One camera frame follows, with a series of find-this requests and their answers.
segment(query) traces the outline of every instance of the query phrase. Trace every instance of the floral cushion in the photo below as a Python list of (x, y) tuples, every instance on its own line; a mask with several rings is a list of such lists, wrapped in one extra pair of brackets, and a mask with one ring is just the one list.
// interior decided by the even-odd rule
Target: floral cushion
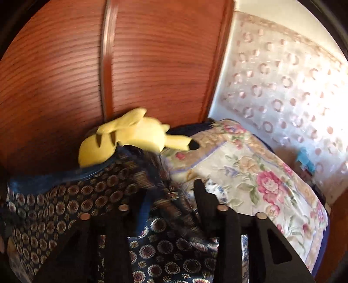
[(202, 178), (208, 191), (237, 212), (265, 212), (312, 271), (328, 222), (312, 189), (235, 121), (216, 122), (192, 137), (199, 149), (162, 152), (192, 207), (193, 181)]

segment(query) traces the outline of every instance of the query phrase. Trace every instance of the wooden furniture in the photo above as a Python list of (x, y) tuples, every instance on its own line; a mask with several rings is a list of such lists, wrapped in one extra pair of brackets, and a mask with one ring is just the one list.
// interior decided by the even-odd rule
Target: wooden furniture
[[(0, 61), (0, 163), (10, 174), (77, 167), (86, 132), (135, 107), (172, 127), (205, 118), (233, 1), (109, 3), (117, 12), (112, 30), (103, 26), (110, 23), (104, 0), (51, 0), (7, 48)], [(108, 30), (114, 40), (101, 64)]]

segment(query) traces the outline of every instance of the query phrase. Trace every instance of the yellow plush toy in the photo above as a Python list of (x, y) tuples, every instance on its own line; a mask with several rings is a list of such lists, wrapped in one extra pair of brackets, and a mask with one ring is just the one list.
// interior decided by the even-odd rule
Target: yellow plush toy
[(133, 145), (160, 153), (164, 147), (189, 150), (191, 138), (167, 135), (169, 125), (155, 118), (144, 117), (146, 109), (136, 108), (122, 117), (101, 125), (97, 133), (86, 138), (79, 150), (80, 167), (100, 164), (110, 158), (117, 143)]

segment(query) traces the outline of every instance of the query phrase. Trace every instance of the plush toy head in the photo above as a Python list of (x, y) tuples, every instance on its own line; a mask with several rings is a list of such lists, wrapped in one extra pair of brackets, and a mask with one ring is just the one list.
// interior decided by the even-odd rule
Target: plush toy head
[(146, 109), (137, 108), (121, 118), (101, 125), (97, 133), (85, 139), (79, 150), (80, 167), (100, 164), (110, 158), (116, 145), (133, 145), (160, 153), (166, 147), (189, 150), (191, 138), (167, 135), (169, 125), (155, 118), (144, 117)]

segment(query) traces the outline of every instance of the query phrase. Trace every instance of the wall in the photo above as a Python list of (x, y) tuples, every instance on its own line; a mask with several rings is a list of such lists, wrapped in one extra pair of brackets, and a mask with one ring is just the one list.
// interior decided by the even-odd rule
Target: wall
[(209, 116), (239, 121), (289, 165), (305, 147), (331, 204), (347, 187), (347, 62), (297, 1), (236, 7), (248, 13), (234, 15)]

